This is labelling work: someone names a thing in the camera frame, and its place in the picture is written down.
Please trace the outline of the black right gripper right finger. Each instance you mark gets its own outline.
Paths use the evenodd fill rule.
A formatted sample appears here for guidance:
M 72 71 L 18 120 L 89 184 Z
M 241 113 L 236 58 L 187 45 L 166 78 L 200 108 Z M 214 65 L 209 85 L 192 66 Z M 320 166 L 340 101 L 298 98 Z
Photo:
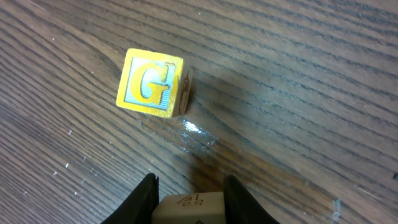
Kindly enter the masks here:
M 227 224 L 279 224 L 234 176 L 223 181 Z

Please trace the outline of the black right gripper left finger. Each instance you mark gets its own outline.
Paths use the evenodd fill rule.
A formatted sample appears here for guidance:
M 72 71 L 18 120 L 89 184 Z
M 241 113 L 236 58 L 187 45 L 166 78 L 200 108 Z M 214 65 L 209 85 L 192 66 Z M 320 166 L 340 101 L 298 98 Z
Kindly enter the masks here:
M 124 202 L 101 224 L 151 224 L 159 204 L 159 178 L 147 174 Z

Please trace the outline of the white block number 4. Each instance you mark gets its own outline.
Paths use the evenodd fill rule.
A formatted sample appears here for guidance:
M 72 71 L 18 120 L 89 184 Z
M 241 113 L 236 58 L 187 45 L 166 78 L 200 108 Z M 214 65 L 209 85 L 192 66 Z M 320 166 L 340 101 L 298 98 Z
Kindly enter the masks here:
M 226 224 L 223 192 L 168 195 L 156 206 L 152 224 Z

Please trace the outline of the yellow G block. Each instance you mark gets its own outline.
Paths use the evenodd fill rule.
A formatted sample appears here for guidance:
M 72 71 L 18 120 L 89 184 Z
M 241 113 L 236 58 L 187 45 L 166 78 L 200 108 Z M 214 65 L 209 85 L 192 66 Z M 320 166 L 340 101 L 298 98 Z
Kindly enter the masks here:
M 116 105 L 162 118 L 185 114 L 194 75 L 180 57 L 128 49 L 118 86 Z

